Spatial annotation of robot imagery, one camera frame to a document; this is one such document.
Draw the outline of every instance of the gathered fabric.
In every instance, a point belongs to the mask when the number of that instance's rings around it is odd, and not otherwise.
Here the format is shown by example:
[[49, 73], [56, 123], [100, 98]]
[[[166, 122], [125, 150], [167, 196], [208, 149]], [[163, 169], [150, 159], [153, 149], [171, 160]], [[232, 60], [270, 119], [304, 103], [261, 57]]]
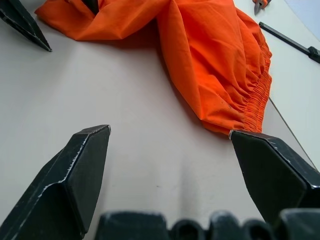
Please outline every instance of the gathered fabric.
[[97, 15], [81, 0], [47, 0], [35, 13], [77, 41], [124, 39], [156, 19], [170, 78], [203, 126], [262, 131], [272, 54], [233, 0], [100, 0]]

